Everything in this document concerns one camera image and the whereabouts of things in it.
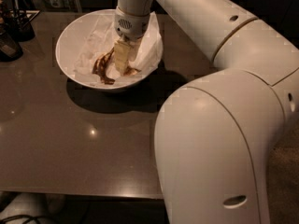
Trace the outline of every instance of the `tabletop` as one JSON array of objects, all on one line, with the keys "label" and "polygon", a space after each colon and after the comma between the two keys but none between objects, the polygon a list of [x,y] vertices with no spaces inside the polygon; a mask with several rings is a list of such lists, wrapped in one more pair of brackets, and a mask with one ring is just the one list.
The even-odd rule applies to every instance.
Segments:
[{"label": "tabletop", "polygon": [[81,15],[41,12],[32,21],[36,37],[20,43],[23,55],[0,63],[0,190],[162,199],[159,109],[181,85],[216,70],[158,15],[164,56],[155,72],[122,93],[84,88],[55,57],[60,33]]}]

